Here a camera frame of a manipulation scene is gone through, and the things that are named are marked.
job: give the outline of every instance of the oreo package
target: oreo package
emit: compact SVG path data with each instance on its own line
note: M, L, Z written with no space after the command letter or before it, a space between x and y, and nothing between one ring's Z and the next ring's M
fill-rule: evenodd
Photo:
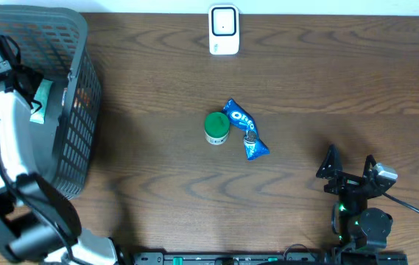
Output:
M222 113L229 118L231 124L245 131L244 146L248 160L254 160L270 153L268 147L259 138L252 116L238 106L235 100L229 99L222 109Z

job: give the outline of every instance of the plastic bin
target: plastic bin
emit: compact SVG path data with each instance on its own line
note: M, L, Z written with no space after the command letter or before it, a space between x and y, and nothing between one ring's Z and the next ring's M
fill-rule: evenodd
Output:
M85 185L101 100L87 34L85 19L73 10L0 5L0 35L18 43L22 64L54 81L45 123L30 122L30 131L39 173L69 199Z

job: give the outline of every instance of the wooden table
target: wooden table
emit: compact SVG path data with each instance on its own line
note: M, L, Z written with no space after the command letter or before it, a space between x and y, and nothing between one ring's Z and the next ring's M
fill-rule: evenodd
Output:
M240 52L215 57L206 15L83 15L103 94L73 203L94 233L135 251L328 247L337 198L315 173L331 143L347 172L369 154L393 166L390 194L419 207L419 18L242 15ZM231 97L271 155L248 162L236 128L205 141L205 116ZM387 250L419 264L419 215L369 206L394 218Z

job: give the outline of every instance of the robotic arm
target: robotic arm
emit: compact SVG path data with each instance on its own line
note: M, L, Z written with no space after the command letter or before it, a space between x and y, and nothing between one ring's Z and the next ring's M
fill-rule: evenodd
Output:
M119 248L82 229L73 205L38 174L29 118L43 76L22 66L9 43L0 35L0 253L10 262L124 264ZM31 211L7 218L22 205Z

